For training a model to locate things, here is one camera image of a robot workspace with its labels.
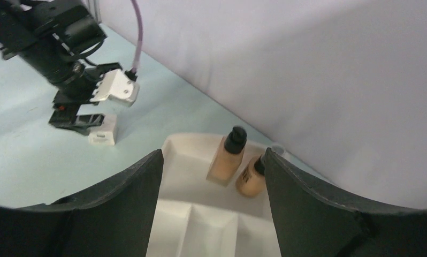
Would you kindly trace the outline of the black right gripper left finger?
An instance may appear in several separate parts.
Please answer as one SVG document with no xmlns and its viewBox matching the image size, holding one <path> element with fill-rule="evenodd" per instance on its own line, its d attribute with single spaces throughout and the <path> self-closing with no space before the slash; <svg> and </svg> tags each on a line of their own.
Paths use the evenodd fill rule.
<svg viewBox="0 0 427 257">
<path fill-rule="evenodd" d="M 145 256 L 163 165 L 157 149 L 49 205 L 0 206 L 0 256 Z"/>
</svg>

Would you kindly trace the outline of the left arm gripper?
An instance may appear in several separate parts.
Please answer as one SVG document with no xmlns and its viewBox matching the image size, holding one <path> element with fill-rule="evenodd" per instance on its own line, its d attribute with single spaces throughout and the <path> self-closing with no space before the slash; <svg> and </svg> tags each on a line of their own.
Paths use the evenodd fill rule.
<svg viewBox="0 0 427 257">
<path fill-rule="evenodd" d="M 86 67 L 81 62 L 73 62 L 68 72 L 52 80 L 52 85 L 58 88 L 58 92 L 53 100 L 54 112 L 49 125 L 81 135 L 89 135 L 92 127 L 101 126 L 104 114 L 78 115 L 80 106 L 68 105 L 89 104 L 97 84 L 107 72 L 116 69 L 121 70 L 122 66 L 119 63 L 106 63 Z"/>
</svg>

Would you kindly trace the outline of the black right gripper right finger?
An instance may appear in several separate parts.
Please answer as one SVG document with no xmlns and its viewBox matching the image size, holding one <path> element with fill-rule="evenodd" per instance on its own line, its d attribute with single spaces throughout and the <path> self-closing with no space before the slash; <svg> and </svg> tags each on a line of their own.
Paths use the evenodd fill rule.
<svg viewBox="0 0 427 257">
<path fill-rule="evenodd" d="M 282 256 L 427 256 L 427 209 L 367 199 L 264 155 Z"/>
</svg>

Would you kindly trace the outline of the white cosmetic box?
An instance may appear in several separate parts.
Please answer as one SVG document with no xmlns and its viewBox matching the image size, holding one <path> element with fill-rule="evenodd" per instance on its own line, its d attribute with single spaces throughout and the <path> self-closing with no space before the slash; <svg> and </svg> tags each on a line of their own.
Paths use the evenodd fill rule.
<svg viewBox="0 0 427 257">
<path fill-rule="evenodd" d="M 117 141 L 117 115 L 107 114 L 100 126 L 88 130 L 91 145 L 114 146 Z"/>
</svg>

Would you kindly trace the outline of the foundation bottle black cap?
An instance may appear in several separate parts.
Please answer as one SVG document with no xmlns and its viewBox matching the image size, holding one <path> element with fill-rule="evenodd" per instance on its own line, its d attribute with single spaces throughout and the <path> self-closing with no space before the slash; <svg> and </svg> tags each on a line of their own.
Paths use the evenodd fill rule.
<svg viewBox="0 0 427 257">
<path fill-rule="evenodd" d="M 264 155 L 253 157 L 236 179 L 236 189 L 242 196 L 254 198 L 265 189 L 264 164 Z"/>
</svg>

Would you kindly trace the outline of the white plastic drawer organizer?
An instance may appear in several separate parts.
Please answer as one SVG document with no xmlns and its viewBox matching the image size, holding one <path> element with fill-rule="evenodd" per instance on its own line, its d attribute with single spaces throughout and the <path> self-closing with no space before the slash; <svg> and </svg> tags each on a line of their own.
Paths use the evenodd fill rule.
<svg viewBox="0 0 427 257">
<path fill-rule="evenodd" d="M 166 138 L 147 256 L 280 256 L 268 193 L 246 198 L 234 182 L 206 179 L 221 139 L 209 133 Z"/>
</svg>

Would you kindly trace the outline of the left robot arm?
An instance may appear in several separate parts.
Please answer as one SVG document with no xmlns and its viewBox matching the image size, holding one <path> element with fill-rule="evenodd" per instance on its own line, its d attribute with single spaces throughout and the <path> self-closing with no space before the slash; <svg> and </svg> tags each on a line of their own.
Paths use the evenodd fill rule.
<svg viewBox="0 0 427 257">
<path fill-rule="evenodd" d="M 79 115 L 97 84 L 119 63 L 96 65 L 88 57 L 106 34 L 82 1 L 0 1 L 0 45 L 4 59 L 19 56 L 58 91 L 49 124 L 88 135 L 105 115 Z"/>
</svg>

